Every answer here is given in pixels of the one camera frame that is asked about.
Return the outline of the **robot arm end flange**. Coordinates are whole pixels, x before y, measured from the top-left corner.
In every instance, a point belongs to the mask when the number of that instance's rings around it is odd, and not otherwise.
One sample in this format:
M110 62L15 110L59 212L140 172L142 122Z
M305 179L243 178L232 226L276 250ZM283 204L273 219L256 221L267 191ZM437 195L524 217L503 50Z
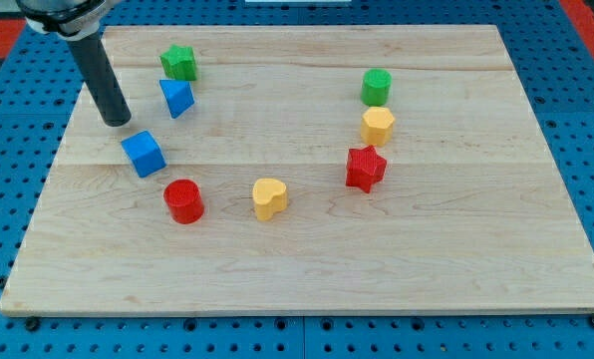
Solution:
M101 20L122 0L16 0L29 27L78 41L97 32Z

